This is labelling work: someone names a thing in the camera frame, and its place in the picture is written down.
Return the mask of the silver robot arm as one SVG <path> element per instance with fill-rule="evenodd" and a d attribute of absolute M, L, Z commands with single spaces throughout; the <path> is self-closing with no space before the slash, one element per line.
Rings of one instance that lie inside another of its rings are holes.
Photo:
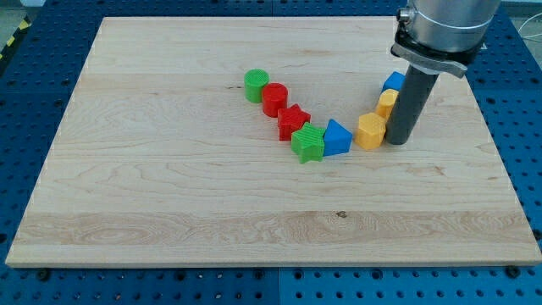
<path fill-rule="evenodd" d="M 500 0 L 408 0 L 398 8 L 391 53 L 428 75 L 462 78 Z"/>

